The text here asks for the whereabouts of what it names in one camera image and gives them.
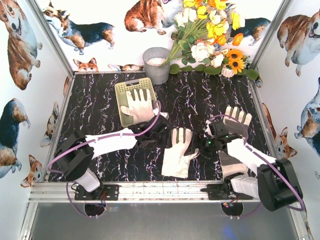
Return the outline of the white work glove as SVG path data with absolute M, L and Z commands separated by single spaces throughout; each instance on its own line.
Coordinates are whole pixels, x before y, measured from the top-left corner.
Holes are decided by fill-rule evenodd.
M 196 148 L 192 154 L 184 155 L 192 141 L 193 133 L 188 128 L 172 130 L 172 147 L 164 149 L 161 174 L 167 177 L 185 179 L 188 177 L 190 161 L 199 155 Z

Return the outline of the white grey glove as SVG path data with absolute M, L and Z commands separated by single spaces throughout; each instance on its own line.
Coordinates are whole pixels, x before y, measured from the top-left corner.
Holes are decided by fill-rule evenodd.
M 248 175 L 249 168 L 244 163 L 240 162 L 238 159 L 232 156 L 229 156 L 223 151 L 220 151 L 218 155 L 223 178 L 236 173 L 243 173 L 244 175 Z
M 120 110 L 123 114 L 133 117 L 133 124 L 149 122 L 158 112 L 152 104 L 151 92 L 146 89 L 146 98 L 144 90 L 133 90 L 134 98 L 131 91 L 126 91 L 128 106 L 121 105 Z
M 252 120 L 250 113 L 245 113 L 237 106 L 227 106 L 223 117 L 223 123 L 231 134 L 238 134 L 243 139 L 248 137 L 248 129 Z

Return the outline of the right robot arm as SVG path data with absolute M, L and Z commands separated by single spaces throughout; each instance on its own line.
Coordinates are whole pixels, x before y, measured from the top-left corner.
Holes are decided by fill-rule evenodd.
M 222 121 L 209 122 L 203 134 L 194 133 L 185 156 L 199 153 L 206 160 L 219 156 L 228 192 L 260 200 L 273 212 L 282 207 L 305 211 L 303 193 L 288 159 L 275 159 L 247 144 L 243 136 L 230 133 Z

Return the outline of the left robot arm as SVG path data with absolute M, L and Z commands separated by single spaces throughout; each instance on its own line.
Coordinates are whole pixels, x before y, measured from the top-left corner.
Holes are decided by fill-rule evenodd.
M 103 189 L 98 176 L 89 169 L 94 158 L 119 150 L 171 146 L 171 124 L 162 115 L 156 115 L 148 122 L 116 132 L 100 135 L 75 132 L 56 150 L 52 163 L 58 164 L 66 181 L 80 185 L 91 194 Z

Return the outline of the yellow-green storage basket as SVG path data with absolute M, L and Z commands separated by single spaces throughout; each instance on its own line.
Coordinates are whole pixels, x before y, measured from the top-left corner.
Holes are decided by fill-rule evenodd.
M 120 123 L 124 128 L 148 122 L 160 112 L 150 78 L 120 82 L 114 88 Z

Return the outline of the grey metal bucket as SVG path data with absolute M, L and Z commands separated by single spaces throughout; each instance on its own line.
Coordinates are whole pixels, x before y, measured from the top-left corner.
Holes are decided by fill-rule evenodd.
M 166 62 L 170 51 L 164 47 L 148 48 L 142 55 L 145 74 L 153 85 L 162 85 L 169 78 L 170 62 Z

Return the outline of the artificial flower bouquet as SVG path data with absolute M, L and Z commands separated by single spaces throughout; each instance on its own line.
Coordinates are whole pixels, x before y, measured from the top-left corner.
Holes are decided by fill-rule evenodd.
M 172 74 L 183 70 L 222 76 L 222 66 L 227 64 L 235 75 L 257 80 L 259 74 L 250 68 L 249 57 L 237 47 L 247 37 L 255 45 L 267 27 L 263 21 L 243 18 L 226 0 L 185 0 L 173 19 L 176 31 L 166 62 L 180 59 L 184 65 L 171 65 Z

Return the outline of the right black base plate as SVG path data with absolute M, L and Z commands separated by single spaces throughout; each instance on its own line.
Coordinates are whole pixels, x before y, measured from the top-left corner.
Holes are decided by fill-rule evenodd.
M 201 192 L 207 193 L 209 200 L 253 200 L 254 198 L 243 193 L 235 193 L 225 190 L 222 184 L 207 184 L 205 188 L 200 189 Z

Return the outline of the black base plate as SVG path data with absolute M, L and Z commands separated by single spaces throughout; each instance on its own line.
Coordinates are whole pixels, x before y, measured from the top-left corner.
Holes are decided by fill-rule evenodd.
M 207 193 L 209 200 L 253 200 L 254 198 L 243 193 L 235 193 L 225 190 L 222 184 L 207 184 L 205 188 L 200 189 L 201 192 Z
M 76 201 L 117 201 L 119 197 L 119 188 L 117 184 L 102 184 L 92 192 L 88 192 L 81 185 L 75 189 L 74 199 Z

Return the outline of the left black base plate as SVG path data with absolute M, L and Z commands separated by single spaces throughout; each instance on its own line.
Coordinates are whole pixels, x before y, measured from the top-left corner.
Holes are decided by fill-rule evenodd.
M 102 184 L 92 192 L 88 192 L 81 185 L 75 189 L 74 199 L 76 201 L 117 201 L 119 197 L 119 188 L 117 184 Z

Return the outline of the aluminium front rail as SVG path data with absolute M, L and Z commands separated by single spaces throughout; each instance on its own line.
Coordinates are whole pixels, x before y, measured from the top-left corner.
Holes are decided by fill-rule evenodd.
M 211 181 L 138 181 L 106 182 L 119 185 L 119 203 L 209 203 L 207 192 L 201 191 L 209 184 L 219 188 L 221 180 Z M 68 203 L 65 182 L 35 183 L 28 202 Z

